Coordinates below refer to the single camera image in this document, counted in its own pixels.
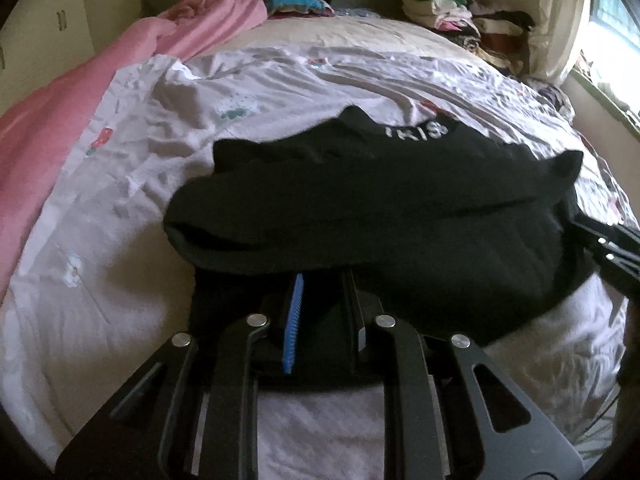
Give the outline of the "black IKISS sweatshirt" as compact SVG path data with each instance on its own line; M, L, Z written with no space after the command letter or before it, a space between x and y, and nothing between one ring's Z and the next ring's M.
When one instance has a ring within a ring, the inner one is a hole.
M172 196L164 231L198 292L302 274L285 374L354 367L353 290L422 334L487 346L593 271L573 226L580 151L539 158L447 114L394 127L350 106L286 139L219 140L213 155L212 173Z

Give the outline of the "mixed folded clothes pile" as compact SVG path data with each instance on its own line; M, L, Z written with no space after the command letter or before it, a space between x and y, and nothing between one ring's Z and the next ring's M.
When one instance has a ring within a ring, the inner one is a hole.
M401 0L406 18L453 42L506 76L529 69L528 36L535 28L526 12L490 0Z

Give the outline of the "striped folded clothes pile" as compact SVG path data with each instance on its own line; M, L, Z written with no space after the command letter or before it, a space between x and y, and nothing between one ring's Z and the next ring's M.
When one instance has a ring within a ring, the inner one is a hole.
M333 9L326 0L264 0L270 16L280 14L332 16Z

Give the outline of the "strawberry print lilac quilt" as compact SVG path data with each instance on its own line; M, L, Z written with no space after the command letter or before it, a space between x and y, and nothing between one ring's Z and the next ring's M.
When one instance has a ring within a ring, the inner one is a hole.
M116 76L9 284L59 479L588 479L625 196L470 62L263 48Z

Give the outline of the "barred window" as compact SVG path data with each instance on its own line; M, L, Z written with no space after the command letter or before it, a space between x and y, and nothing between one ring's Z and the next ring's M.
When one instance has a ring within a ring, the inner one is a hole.
M639 0L590 0L575 70L639 129Z

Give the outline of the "cream curtain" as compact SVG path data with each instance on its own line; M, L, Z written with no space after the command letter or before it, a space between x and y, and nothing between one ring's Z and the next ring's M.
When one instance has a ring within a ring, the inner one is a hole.
M591 0L538 0L539 21L529 34L529 73L560 86L579 54Z

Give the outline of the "pink blanket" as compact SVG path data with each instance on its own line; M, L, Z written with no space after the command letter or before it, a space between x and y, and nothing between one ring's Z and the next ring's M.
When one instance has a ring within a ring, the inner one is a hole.
M1 285L6 287L66 157L115 73L157 54L190 60L268 18L264 0L180 0L1 118Z

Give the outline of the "beige bed sheet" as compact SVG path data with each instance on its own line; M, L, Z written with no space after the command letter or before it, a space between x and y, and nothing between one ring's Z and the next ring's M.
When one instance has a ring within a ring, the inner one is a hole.
M389 18L282 18L268 20L212 47L219 51L266 47L363 48L483 66L477 55L416 24Z

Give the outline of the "cream wardrobe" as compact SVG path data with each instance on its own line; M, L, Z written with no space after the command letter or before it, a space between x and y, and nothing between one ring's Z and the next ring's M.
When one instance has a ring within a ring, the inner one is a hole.
M18 0L1 29L1 110L94 55L85 0Z

